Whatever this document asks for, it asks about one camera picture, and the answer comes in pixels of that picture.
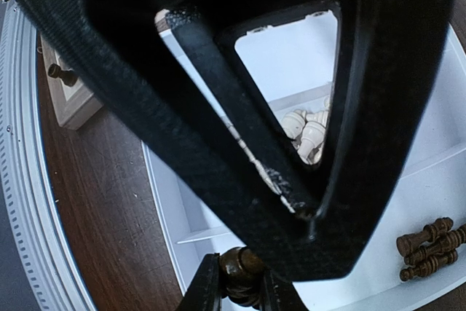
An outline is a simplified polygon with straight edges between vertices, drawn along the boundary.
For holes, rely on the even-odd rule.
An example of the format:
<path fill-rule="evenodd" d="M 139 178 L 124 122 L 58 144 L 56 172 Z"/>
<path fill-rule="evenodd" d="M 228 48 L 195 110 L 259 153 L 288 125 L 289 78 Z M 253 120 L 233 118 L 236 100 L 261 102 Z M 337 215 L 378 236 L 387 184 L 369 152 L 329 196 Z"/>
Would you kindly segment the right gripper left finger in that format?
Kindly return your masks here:
<path fill-rule="evenodd" d="M 177 311 L 221 310 L 219 254 L 206 254 L 198 267 Z"/>

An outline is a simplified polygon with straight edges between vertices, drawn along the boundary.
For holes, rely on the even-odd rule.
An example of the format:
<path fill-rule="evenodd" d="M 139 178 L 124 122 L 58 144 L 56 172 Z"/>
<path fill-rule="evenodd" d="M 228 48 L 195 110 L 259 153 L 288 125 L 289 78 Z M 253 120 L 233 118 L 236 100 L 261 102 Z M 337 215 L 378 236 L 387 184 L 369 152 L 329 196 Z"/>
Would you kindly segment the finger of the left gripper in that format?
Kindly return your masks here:
<path fill-rule="evenodd" d="M 398 182 L 453 0 L 17 0 L 84 83 L 272 270 L 346 277 Z M 236 53 L 248 31 L 339 21 L 321 160 L 303 163 Z"/>

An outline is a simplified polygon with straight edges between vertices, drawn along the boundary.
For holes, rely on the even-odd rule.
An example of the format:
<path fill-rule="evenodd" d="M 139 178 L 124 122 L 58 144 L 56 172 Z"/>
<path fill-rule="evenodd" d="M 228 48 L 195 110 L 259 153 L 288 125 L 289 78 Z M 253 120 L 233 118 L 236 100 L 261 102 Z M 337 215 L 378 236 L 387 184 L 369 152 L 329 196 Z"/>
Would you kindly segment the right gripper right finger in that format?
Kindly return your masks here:
<path fill-rule="evenodd" d="M 279 279 L 267 270 L 262 279 L 262 310 L 307 311 L 292 283 Z"/>

